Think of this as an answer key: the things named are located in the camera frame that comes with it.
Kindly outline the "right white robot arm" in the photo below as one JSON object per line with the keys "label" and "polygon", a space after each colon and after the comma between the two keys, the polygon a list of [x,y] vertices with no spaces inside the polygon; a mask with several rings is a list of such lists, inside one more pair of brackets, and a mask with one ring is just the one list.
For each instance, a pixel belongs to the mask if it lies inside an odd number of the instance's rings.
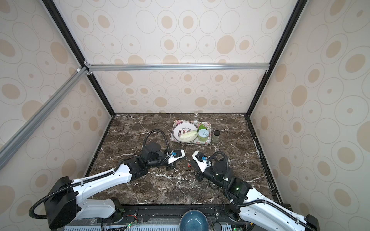
{"label": "right white robot arm", "polygon": [[234,176],[225,160],[208,165],[206,161],[192,160],[196,180],[208,180],[223,189],[228,200],[226,212],[234,220],[256,224],[268,231],[319,231],[318,220],[312,215],[300,215],[270,200],[256,188]]}

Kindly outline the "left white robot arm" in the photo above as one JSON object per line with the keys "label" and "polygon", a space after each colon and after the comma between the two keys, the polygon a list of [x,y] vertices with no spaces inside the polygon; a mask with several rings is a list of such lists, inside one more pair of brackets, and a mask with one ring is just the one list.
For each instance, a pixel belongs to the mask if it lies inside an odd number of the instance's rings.
{"label": "left white robot arm", "polygon": [[149,143],[143,147],[141,155],[123,160],[105,172],[74,180],[60,178],[45,197],[31,206],[29,216],[47,220],[51,230],[78,219],[109,218],[117,212],[118,204],[112,199],[92,200],[92,196],[133,182],[145,176],[151,168],[175,167],[176,161],[185,156],[182,149],[161,151],[158,143]]}

